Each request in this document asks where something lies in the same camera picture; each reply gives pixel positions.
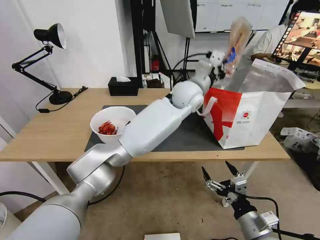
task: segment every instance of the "lamp shade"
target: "lamp shade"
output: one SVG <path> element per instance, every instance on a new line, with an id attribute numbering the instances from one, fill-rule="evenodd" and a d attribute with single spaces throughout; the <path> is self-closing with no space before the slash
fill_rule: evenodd
<path id="1" fill-rule="evenodd" d="M 59 48 L 67 48 L 66 36 L 60 23 L 53 24 L 48 30 L 36 29 L 33 34 L 39 41 L 52 42 Z"/>

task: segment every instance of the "person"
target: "person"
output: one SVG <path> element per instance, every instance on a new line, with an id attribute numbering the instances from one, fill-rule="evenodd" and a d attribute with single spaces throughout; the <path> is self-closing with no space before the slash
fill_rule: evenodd
<path id="1" fill-rule="evenodd" d="M 319 11 L 320 1 L 319 0 L 298 0 L 291 9 L 289 15 L 289 21 L 292 21 L 298 11 Z M 257 45 L 253 48 L 253 55 L 251 60 L 256 58 L 264 60 L 267 58 L 271 61 L 274 59 L 271 57 L 272 53 L 278 46 L 283 34 L 287 29 L 286 24 L 276 26 L 267 32 L 265 32 L 259 39 Z"/>

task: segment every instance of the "red food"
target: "red food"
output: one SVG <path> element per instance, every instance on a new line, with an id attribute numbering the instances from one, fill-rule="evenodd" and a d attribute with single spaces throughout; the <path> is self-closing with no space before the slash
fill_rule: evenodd
<path id="1" fill-rule="evenodd" d="M 105 122 L 99 127 L 99 133 L 104 135 L 116 135 L 118 132 L 118 128 L 110 122 Z"/>

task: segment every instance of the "white shirt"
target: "white shirt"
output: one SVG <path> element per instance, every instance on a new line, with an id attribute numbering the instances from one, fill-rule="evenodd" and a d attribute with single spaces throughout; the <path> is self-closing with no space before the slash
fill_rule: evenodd
<path id="1" fill-rule="evenodd" d="M 286 30 L 287 25 L 285 24 L 269 29 L 261 36 L 257 45 L 253 48 L 253 54 L 273 53 Z"/>

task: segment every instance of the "black tissue box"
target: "black tissue box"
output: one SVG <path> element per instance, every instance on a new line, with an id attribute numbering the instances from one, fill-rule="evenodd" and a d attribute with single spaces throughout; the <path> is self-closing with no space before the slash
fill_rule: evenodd
<path id="1" fill-rule="evenodd" d="M 138 95 L 138 78 L 129 77 L 130 82 L 117 82 L 116 77 L 111 77 L 108 88 L 110 96 L 137 96 Z"/>

